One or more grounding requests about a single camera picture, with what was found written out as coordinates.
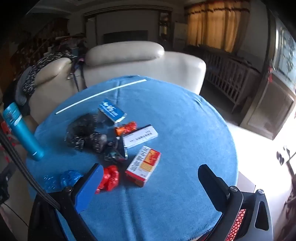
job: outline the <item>black and white patterned fabric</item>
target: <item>black and white patterned fabric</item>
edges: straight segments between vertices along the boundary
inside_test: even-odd
[[[25,84],[23,86],[23,91],[26,94],[27,97],[31,97],[32,94],[35,91],[36,85],[35,85],[35,77],[36,74],[46,65],[48,65],[50,62],[59,59],[59,58],[69,58],[71,60],[77,58],[76,55],[71,54],[69,51],[64,51],[60,53],[50,53],[40,59],[36,64],[32,66],[32,69],[30,70],[27,79],[25,81]]]

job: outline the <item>round table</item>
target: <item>round table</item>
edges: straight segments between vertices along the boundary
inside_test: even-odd
[[[147,81],[107,92],[55,115],[86,97],[141,79]],[[186,241],[212,229],[221,213],[206,195],[197,170],[207,164],[227,185],[236,185],[235,146],[219,113],[201,96],[174,84],[141,76],[120,77],[67,99],[36,129],[35,136],[46,154],[39,162],[27,159],[34,178],[42,184],[44,175],[69,169],[85,174],[94,163],[110,165],[97,154],[77,151],[64,141],[67,126],[83,114],[97,113],[104,98],[127,113],[121,124],[151,124],[158,137],[128,149],[129,158],[120,168],[119,186],[94,195],[87,210],[81,213],[97,239]],[[100,131],[114,132],[113,128]],[[161,152],[161,158],[146,185],[140,188],[127,180],[124,170],[143,145]],[[69,240],[75,240],[65,220],[60,220]]]

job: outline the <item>red and white box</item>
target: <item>red and white box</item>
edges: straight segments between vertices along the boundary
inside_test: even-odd
[[[160,152],[143,146],[126,170],[128,179],[143,187],[157,166],[160,155]]]

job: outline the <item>thermos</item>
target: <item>thermos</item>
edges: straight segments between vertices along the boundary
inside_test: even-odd
[[[44,156],[44,150],[36,140],[35,136],[28,129],[16,103],[11,103],[4,110],[3,118],[11,128],[12,134],[16,136],[31,157],[35,161],[41,160]]]

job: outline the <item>leather couch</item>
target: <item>leather couch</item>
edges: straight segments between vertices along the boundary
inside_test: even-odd
[[[67,79],[70,66],[69,59],[57,59],[36,75],[37,87],[29,105],[38,124],[60,103],[77,93],[74,80]],[[205,62],[197,57],[165,52],[155,42],[129,41],[90,49],[85,56],[84,79],[79,71],[75,75],[80,90],[115,77],[141,75],[174,83],[199,94],[205,71]]]

